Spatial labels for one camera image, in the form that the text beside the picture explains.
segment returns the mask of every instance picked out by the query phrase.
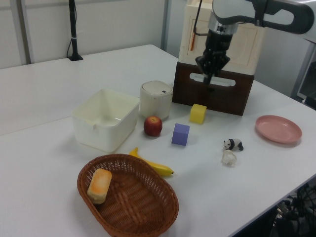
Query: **brown wicker basket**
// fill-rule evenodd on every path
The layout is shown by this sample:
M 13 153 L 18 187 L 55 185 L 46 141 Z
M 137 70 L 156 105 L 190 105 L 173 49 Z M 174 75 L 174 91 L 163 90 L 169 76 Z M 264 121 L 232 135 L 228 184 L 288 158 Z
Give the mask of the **brown wicker basket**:
M 112 173 L 106 200 L 87 196 L 98 168 Z M 143 160 L 125 154 L 97 157 L 81 170 L 78 190 L 92 214 L 113 237 L 157 237 L 176 220 L 179 203 L 171 186 Z

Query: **toy panda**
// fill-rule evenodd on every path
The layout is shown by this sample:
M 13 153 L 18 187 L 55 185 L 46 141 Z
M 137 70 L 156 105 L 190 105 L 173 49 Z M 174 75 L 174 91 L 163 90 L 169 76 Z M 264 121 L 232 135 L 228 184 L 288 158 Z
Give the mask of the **toy panda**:
M 242 142 L 239 139 L 228 139 L 224 141 L 224 150 L 232 150 L 234 147 L 238 147 L 240 151 L 243 150 Z

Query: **plate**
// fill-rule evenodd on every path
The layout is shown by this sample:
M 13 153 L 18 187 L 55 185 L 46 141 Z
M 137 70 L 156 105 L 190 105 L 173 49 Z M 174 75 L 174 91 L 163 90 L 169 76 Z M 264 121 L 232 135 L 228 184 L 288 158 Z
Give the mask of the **plate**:
M 274 115 L 259 117 L 256 120 L 256 128 L 264 137 L 279 143 L 294 143 L 302 137 L 302 130 L 298 125 Z

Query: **bread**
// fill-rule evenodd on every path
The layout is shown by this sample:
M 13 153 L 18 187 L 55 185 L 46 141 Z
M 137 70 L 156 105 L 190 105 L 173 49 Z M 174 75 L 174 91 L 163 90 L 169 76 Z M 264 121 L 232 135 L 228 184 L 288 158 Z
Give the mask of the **bread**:
M 87 191 L 87 195 L 93 204 L 102 204 L 105 201 L 111 179 L 111 172 L 105 169 L 97 169 L 94 172 Z

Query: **black pole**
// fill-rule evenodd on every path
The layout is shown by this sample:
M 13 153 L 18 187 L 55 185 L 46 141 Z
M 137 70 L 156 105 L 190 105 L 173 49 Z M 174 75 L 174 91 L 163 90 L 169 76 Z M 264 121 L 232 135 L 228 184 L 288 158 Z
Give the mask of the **black pole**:
M 73 54 L 68 58 L 71 61 L 82 60 L 83 58 L 78 54 L 77 47 L 77 33 L 76 33 L 76 13 L 75 13 L 75 0 L 69 0 L 69 13 L 70 13 L 70 28 L 71 28 L 71 40 L 73 45 Z

